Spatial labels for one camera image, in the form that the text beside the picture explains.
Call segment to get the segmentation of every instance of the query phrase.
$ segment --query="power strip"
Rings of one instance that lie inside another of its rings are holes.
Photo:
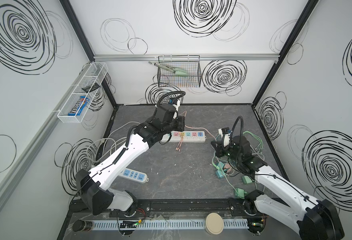
[[[139,183],[146,183],[149,181],[149,178],[145,173],[132,170],[129,168],[125,168],[124,170],[122,170],[118,176],[135,182],[139,182]]]
[[[179,142],[182,137],[182,142],[205,142],[205,132],[204,131],[172,131],[172,137],[169,142]],[[168,141],[169,134],[165,134],[163,139],[161,139],[161,143]]]

